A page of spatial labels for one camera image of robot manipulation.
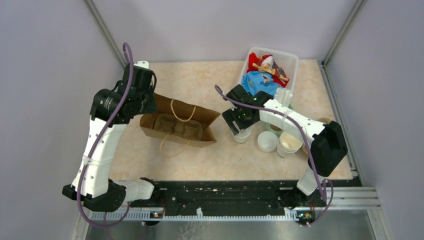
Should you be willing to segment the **brown paper bag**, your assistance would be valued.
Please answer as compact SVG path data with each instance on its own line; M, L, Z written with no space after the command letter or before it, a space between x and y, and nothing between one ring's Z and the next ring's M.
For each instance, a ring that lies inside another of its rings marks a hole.
M219 112L157 93L154 98L157 110L144 114L139 126L146 136L161 140L159 152L163 157L174 158L189 146L203 148L217 142L210 126L221 115ZM184 147L177 153L166 154L163 151L166 141Z

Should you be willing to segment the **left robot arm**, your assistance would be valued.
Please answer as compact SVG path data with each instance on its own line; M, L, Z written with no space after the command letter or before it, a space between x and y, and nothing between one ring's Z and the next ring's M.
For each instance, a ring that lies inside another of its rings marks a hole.
M112 180L109 178L119 140L130 121L137 115L157 110L154 91L157 78L146 60L124 69L122 80L113 89L101 89L90 109L89 134L77 175L62 194L93 212L114 212L122 204L142 200L154 207L160 193L152 180Z

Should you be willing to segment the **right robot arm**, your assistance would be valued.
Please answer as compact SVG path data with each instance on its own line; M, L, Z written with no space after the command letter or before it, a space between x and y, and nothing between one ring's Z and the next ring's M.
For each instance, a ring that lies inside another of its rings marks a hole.
M252 95L240 84L227 94L218 85L215 90L233 105L222 113L233 135L262 121L282 129L305 145L308 168L293 192L297 205L307 206L313 200L315 190L322 198L327 196L327 178L348 153L343 129L338 122L313 120L284 106L264 91Z

